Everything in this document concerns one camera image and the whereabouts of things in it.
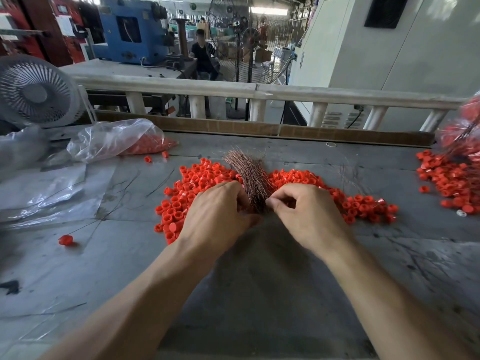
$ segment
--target man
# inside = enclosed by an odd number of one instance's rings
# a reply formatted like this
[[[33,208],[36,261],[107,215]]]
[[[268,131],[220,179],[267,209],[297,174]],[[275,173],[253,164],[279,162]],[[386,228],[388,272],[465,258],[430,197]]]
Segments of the man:
[[[212,44],[205,40],[205,30],[197,29],[197,42],[191,46],[190,57],[197,59],[197,72],[206,72],[210,75],[210,80],[215,81],[219,73],[214,68],[210,59],[211,55],[215,55],[215,48]]]
[[[295,208],[284,203],[291,200]],[[293,238],[328,266],[380,359],[476,358],[355,240],[328,191],[286,184],[266,203]],[[257,215],[242,214],[238,207],[249,207],[239,182],[220,183],[198,194],[178,239],[41,359],[151,359],[196,285],[258,223]]]

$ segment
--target black shirt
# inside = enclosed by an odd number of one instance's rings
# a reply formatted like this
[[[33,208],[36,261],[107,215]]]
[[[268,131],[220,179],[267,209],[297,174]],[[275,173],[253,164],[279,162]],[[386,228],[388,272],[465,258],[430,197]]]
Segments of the black shirt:
[[[209,42],[206,42],[203,48],[196,42],[191,46],[191,52],[195,54],[197,59],[197,70],[201,72],[209,72],[212,66],[210,55],[215,54],[215,48]]]

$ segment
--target blue machine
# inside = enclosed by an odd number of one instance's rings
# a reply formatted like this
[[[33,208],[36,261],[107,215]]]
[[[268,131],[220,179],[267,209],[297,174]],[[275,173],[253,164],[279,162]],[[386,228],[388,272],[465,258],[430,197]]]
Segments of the blue machine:
[[[161,22],[167,10],[159,3],[102,0],[98,11],[106,42],[93,45],[97,58],[143,65],[166,59],[172,41]]]

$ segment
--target white fan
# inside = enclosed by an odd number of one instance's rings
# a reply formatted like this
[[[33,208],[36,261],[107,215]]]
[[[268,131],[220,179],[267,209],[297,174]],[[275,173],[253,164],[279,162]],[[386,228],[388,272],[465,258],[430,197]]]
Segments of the white fan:
[[[45,60],[24,54],[0,58],[0,116],[5,120],[67,126],[81,117],[84,103],[88,100],[72,78]]]

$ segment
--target forearm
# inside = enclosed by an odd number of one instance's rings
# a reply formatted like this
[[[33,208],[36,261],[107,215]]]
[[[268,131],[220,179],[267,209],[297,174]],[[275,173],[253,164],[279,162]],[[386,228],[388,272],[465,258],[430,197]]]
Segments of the forearm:
[[[381,359],[473,359],[435,316],[360,244],[345,240],[325,258]]]
[[[178,240],[42,360],[148,359],[213,265]]]

